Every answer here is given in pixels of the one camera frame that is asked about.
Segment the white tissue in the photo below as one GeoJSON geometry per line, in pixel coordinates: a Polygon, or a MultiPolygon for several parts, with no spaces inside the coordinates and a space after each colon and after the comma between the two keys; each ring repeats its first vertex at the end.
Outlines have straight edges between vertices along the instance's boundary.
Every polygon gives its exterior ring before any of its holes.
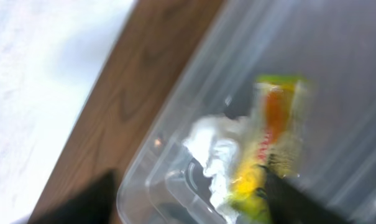
{"type": "Polygon", "coordinates": [[[183,141],[203,167],[203,175],[213,178],[210,203],[228,224],[235,224],[239,216],[226,199],[247,121],[246,117],[231,120],[225,116],[207,116],[193,125],[189,137],[183,141]]]}

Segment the wood grain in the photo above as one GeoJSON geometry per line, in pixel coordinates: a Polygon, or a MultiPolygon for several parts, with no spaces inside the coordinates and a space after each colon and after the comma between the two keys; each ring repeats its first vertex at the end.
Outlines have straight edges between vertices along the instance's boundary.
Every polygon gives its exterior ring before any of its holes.
{"type": "Polygon", "coordinates": [[[109,168],[124,173],[221,3],[137,3],[32,217],[59,205],[109,168]]]}

